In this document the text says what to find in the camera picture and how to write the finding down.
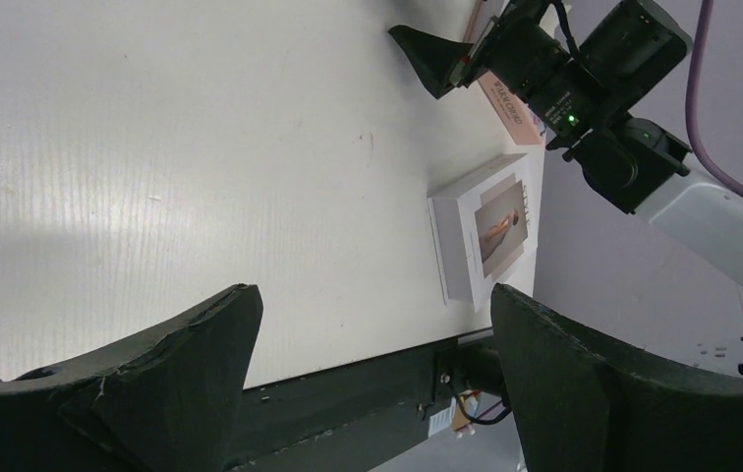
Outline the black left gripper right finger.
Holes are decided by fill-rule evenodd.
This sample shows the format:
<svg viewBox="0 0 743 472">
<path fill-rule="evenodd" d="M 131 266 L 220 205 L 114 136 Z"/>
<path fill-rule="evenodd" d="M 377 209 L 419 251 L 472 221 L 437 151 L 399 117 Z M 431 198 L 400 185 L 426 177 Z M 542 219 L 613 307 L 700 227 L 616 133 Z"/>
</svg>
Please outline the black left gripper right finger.
<svg viewBox="0 0 743 472">
<path fill-rule="evenodd" d="M 743 471 L 743 379 L 680 364 L 491 293 L 495 345 L 531 471 Z"/>
</svg>

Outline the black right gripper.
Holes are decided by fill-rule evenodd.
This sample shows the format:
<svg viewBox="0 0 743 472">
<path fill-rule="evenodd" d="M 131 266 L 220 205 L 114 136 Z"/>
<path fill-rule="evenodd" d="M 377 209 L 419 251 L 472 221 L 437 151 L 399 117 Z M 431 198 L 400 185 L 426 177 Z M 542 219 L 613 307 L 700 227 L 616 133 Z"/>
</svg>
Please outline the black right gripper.
<svg viewBox="0 0 743 472">
<path fill-rule="evenodd" d="M 462 42 L 398 25 L 388 34 L 435 99 L 491 74 L 551 131 L 606 123 L 606 89 L 571 34 L 563 1 L 481 1 Z"/>
</svg>

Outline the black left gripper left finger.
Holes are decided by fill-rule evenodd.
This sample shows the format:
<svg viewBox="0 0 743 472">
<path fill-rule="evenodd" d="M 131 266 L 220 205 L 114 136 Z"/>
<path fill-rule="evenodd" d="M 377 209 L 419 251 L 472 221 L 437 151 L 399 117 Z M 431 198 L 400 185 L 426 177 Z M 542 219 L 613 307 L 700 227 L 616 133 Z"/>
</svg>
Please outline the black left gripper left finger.
<svg viewBox="0 0 743 472">
<path fill-rule="evenodd" d="M 254 285 L 0 380 L 0 471 L 222 471 L 263 304 Z"/>
</svg>

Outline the white Style magazine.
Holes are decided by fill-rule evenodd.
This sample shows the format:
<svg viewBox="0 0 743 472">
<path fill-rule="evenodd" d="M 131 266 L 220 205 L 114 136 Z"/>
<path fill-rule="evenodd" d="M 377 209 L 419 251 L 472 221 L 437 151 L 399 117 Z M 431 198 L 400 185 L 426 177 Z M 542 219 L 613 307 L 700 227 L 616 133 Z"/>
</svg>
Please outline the white Style magazine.
<svg viewBox="0 0 743 472">
<path fill-rule="evenodd" d="M 540 204 L 534 157 L 504 154 L 430 192 L 444 300 L 477 312 L 492 287 L 507 280 L 538 246 Z"/>
</svg>

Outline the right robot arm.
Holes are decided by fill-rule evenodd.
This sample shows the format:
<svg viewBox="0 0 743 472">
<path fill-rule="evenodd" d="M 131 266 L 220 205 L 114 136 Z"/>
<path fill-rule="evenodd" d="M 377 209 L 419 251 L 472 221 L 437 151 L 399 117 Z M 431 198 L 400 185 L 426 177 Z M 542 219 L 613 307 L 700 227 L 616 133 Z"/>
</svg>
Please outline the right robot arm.
<svg viewBox="0 0 743 472">
<path fill-rule="evenodd" d="M 654 1 L 621 1 L 578 41 L 561 1 L 511 1 L 471 42 L 405 25 L 389 29 L 435 98 L 494 75 L 551 130 L 548 149 L 580 165 L 586 183 L 743 287 L 743 184 L 704 147 L 699 85 L 714 5 L 686 32 Z M 680 63 L 689 65 L 687 136 L 632 107 Z"/>
</svg>

